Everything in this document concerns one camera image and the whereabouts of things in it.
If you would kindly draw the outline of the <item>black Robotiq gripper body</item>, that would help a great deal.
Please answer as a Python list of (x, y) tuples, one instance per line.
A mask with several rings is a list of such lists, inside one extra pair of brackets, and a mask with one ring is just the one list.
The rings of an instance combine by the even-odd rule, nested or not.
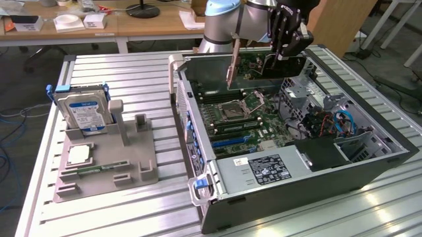
[(285, 18), (285, 29), (296, 30), (303, 23), (307, 25), (311, 10), (319, 5), (320, 0), (277, 0), (273, 15)]

